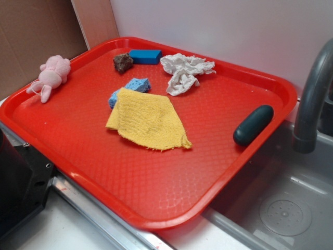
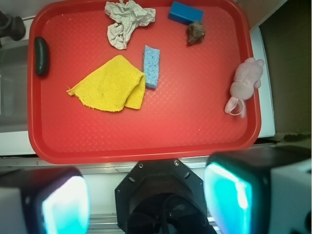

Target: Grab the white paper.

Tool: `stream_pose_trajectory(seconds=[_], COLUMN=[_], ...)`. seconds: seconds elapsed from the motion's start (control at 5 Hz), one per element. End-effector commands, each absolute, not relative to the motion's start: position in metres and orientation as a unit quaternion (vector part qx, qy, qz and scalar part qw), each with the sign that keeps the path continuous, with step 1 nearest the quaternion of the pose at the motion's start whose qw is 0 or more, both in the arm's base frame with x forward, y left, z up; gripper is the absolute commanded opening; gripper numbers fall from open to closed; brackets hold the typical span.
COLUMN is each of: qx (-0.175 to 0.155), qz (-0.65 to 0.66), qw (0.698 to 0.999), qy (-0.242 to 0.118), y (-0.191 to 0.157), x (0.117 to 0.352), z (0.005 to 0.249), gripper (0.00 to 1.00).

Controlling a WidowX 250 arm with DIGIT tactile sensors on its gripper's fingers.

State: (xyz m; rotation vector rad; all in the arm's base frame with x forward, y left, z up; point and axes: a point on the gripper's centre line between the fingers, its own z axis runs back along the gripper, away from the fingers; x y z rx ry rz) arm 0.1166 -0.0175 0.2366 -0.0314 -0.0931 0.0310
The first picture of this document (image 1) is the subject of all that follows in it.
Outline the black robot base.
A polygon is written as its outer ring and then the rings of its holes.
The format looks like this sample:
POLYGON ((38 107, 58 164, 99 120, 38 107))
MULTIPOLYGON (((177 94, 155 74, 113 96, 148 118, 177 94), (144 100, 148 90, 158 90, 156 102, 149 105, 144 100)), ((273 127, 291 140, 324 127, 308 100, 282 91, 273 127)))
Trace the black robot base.
POLYGON ((13 146, 1 131, 1 239, 45 208, 54 173, 35 147, 13 146))

